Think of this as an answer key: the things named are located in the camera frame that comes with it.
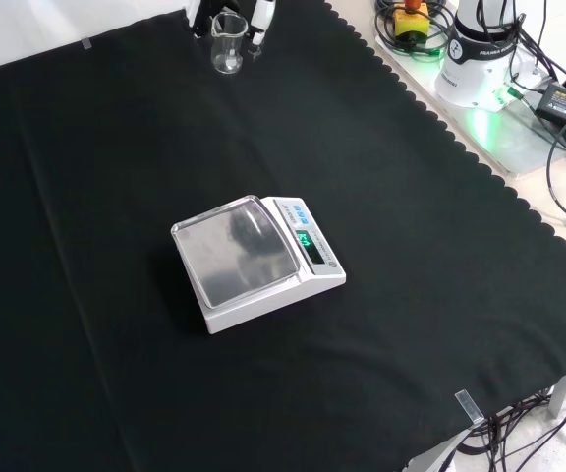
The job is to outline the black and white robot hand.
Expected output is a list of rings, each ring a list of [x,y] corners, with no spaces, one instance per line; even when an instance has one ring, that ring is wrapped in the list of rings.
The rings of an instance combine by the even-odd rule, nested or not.
[[[191,0],[185,7],[189,27],[195,37],[201,38],[211,33],[213,18],[221,13],[243,15],[239,1],[232,0]],[[246,38],[249,41],[248,52],[256,60],[262,52],[267,30],[274,18],[275,0],[257,0],[250,10]]]

